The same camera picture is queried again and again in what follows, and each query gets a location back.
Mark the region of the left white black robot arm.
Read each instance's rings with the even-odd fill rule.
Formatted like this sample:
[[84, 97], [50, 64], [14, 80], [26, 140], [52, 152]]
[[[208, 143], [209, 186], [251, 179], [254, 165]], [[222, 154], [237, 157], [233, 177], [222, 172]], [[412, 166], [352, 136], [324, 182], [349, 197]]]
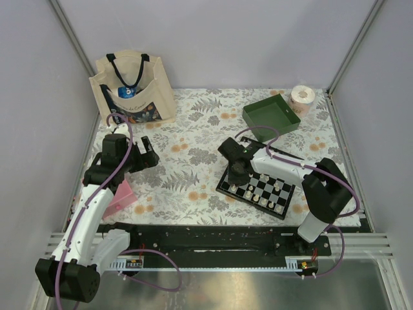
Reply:
[[148, 137], [141, 137], [144, 151], [130, 137], [126, 125], [116, 127], [102, 140], [98, 152], [85, 171], [83, 188], [65, 235], [49, 258], [41, 258], [35, 273], [49, 297], [89, 303], [99, 288], [101, 275], [123, 252], [138, 252], [140, 240], [121, 229], [110, 232], [99, 245], [93, 240], [100, 221], [127, 173], [155, 167], [159, 156]]

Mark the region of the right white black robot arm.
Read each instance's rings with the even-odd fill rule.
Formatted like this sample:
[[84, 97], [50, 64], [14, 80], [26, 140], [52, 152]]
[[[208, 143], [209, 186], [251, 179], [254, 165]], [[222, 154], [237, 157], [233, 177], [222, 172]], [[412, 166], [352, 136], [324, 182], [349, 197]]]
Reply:
[[244, 147], [233, 138], [227, 138], [218, 152], [228, 161], [228, 178], [231, 185], [245, 185], [253, 173], [283, 180], [303, 190], [309, 213], [297, 229], [295, 251], [309, 255], [317, 247], [316, 239], [340, 216], [350, 200], [359, 198], [334, 161], [323, 158], [319, 162], [299, 161], [289, 155], [270, 150], [269, 145], [251, 143]]

